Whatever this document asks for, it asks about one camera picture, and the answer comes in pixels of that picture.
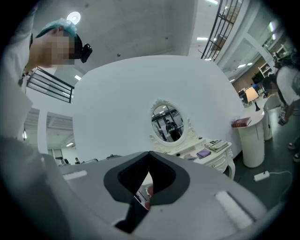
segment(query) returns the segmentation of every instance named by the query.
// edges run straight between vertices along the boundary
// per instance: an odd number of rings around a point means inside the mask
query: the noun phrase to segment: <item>blue hair net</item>
[[[77,36],[77,28],[75,27],[75,25],[70,20],[61,18],[59,20],[47,23],[46,26],[42,29],[42,31],[37,35],[37,37],[42,36],[49,29],[54,29],[60,26],[63,26],[64,31],[70,33],[71,36]]]

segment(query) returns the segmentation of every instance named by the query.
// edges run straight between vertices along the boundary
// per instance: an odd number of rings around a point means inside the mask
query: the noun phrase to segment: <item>black metal railing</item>
[[[27,87],[57,98],[64,102],[71,103],[74,87],[53,76],[52,74],[37,67],[29,73]]]
[[[220,0],[217,16],[204,52],[202,53],[202,59],[215,61],[218,57],[233,28],[237,15],[240,12],[241,5],[242,1],[238,0],[226,0],[226,2]]]

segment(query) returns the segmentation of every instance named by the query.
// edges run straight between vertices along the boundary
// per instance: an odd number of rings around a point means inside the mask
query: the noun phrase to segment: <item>table lamp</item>
[[[255,103],[255,106],[256,106],[256,112],[260,110],[260,108],[257,106],[257,103],[255,102],[255,99],[258,98],[258,94],[257,92],[255,91],[255,89],[253,87],[251,88],[248,88],[246,90],[246,96],[247,96],[247,100],[248,102],[251,102],[251,101],[254,101]]]

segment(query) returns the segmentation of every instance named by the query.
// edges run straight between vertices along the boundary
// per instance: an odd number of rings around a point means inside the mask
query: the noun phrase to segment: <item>ornate mirror frame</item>
[[[180,107],[178,107],[176,104],[174,104],[172,102],[158,99],[153,104],[153,106],[150,110],[148,119],[152,120],[152,115],[153,115],[154,110],[161,105],[169,105],[169,106],[172,106],[173,108],[175,108],[183,120],[184,127],[183,127],[182,136],[179,140],[177,140],[175,142],[165,142],[156,135],[156,133],[154,132],[154,129],[152,127],[152,122],[151,122],[150,123],[151,134],[149,135],[149,137],[154,144],[154,151],[167,152],[167,151],[179,150],[179,149],[187,146],[190,141],[194,142],[195,140],[198,140],[199,135],[192,128],[190,119],[188,117],[186,117],[186,115],[184,114],[184,112],[181,110]]]

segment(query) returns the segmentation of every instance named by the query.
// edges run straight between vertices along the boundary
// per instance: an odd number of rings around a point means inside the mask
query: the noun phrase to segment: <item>round ceiling light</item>
[[[67,16],[67,20],[70,20],[75,25],[80,21],[80,13],[72,12]]]

